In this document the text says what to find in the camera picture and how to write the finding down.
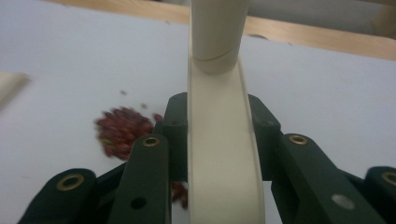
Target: white curved tube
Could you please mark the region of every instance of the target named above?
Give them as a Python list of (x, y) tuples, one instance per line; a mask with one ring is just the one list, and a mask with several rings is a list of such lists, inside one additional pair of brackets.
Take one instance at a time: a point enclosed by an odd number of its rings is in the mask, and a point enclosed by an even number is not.
[(193, 62), (218, 74), (233, 69), (248, 13), (248, 0), (192, 0)]

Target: bean pile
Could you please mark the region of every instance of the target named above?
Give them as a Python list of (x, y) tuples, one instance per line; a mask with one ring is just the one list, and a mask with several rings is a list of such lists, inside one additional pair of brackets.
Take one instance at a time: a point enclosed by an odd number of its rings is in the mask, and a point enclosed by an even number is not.
[[(132, 108), (114, 108), (104, 112), (104, 118), (97, 120), (99, 141), (108, 157), (115, 156), (123, 161), (128, 160), (134, 140), (150, 134), (154, 129), (151, 121)], [(158, 114), (155, 120), (163, 120)]]

